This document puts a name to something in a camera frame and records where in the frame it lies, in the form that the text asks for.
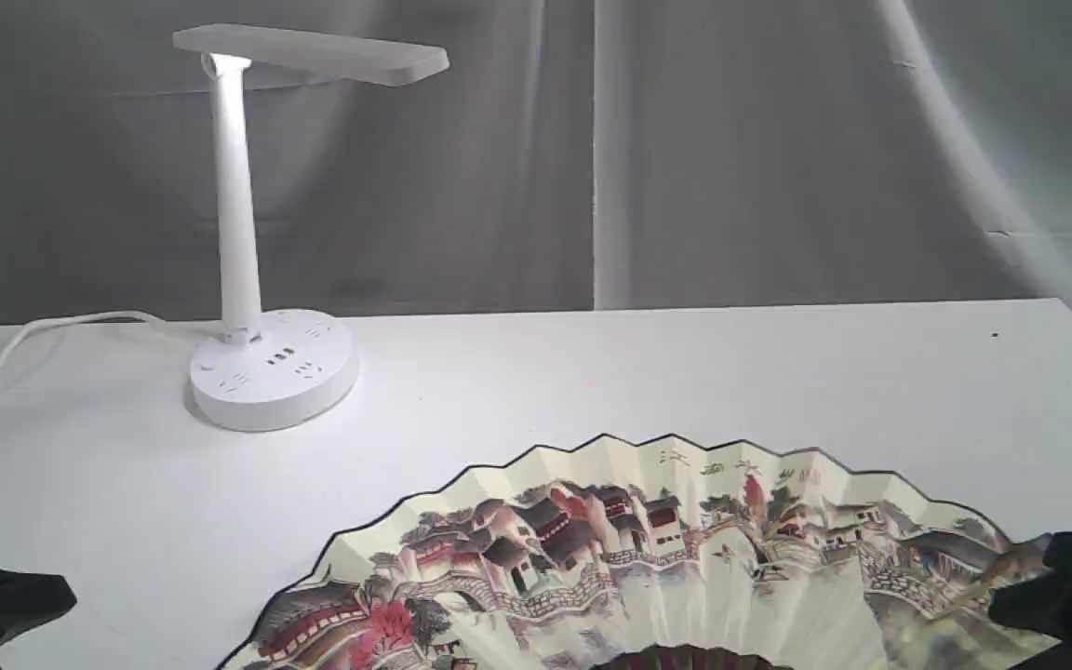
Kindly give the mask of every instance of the desk lamp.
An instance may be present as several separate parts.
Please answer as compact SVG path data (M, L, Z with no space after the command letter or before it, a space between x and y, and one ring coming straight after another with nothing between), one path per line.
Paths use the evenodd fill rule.
M277 430L318 415L345 398L358 376L354 338L330 314L264 314L243 114L243 71L253 60L341 79L404 86L449 68L446 50L377 39L206 25L173 35L200 53L212 80L218 174L218 250L222 258L222 333L190 363L193 398L218 426Z

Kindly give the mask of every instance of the paper fan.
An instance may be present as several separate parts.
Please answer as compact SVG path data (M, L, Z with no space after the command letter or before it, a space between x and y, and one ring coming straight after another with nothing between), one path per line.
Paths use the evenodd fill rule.
M1007 669L986 617L1043 571L966 506L820 450L535 447L333 535L226 669Z

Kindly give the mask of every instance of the power cord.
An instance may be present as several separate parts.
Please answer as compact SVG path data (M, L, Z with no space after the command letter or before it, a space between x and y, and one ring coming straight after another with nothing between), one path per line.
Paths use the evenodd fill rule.
M151 316L151 314L142 313L142 311L122 310L122 311L105 311L105 313L99 314L81 314L81 316L65 316L57 318L39 318L30 323L26 323L8 342L8 346L3 347L3 353L0 353L0 373L3 372L3 367L8 362L9 357L18 347L18 344L27 339L27 336L33 334L40 330L47 330L51 328L59 328L62 326L76 326L78 323L93 323L95 321L108 321L115 318L129 318L131 321L144 321L146 323L161 324L165 326L167 322L158 316Z

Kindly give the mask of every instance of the lamp base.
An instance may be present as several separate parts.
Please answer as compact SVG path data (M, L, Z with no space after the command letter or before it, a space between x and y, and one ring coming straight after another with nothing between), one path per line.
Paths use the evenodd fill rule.
M193 399L230 430L280 430L344 399L358 377L354 336L330 314L278 310L248 344L206 340L190 363Z

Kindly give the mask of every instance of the white table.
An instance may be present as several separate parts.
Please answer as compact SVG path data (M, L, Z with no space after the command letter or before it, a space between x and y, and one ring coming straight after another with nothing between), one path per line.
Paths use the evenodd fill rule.
M600 432L820 446L1016 538L1072 530L1072 314L1056 300L349 326L352 398L260 435L187 412L190 334L27 341L0 389L0 567L62 574L80 602L4 667L211 667L332 531L467 463Z

